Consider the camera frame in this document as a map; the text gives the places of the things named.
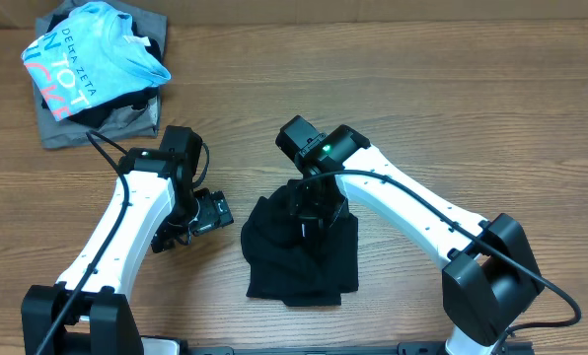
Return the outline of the black t-shirt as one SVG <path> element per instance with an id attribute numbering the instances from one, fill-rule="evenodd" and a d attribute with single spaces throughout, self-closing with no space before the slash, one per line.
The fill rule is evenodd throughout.
<path id="1" fill-rule="evenodd" d="M 359 289 L 358 219 L 352 213 L 320 231 L 292 216 L 289 191 L 260 197 L 241 231 L 251 268 L 249 298 L 279 300 L 288 307 L 339 306 Z"/>

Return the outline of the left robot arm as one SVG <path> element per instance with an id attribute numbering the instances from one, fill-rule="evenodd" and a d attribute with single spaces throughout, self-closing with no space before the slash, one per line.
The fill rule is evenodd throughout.
<path id="1" fill-rule="evenodd" d="M 141 334 L 129 299 L 148 251 L 187 246 L 233 223 L 224 194 L 201 185 L 206 172 L 197 165 L 208 153 L 190 128 L 169 126 L 159 148 L 132 148 L 110 162 L 115 189 L 88 242 L 54 285 L 32 286 L 22 302 L 27 353 L 188 353 L 184 340 Z"/>

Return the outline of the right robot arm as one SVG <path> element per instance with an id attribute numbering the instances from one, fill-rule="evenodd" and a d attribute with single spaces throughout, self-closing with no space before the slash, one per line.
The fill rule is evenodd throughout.
<path id="1" fill-rule="evenodd" d="M 409 343 L 403 354 L 531 354 L 507 329 L 543 291 L 522 226 L 507 214 L 488 220 L 446 201 L 404 174 L 369 139 L 342 125 L 330 134 L 297 115 L 276 146 L 302 174 L 289 183 L 289 212 L 306 237 L 338 228 L 349 237 L 348 205 L 357 202 L 420 247 L 442 273 L 443 308 L 454 325 L 443 343 Z"/>

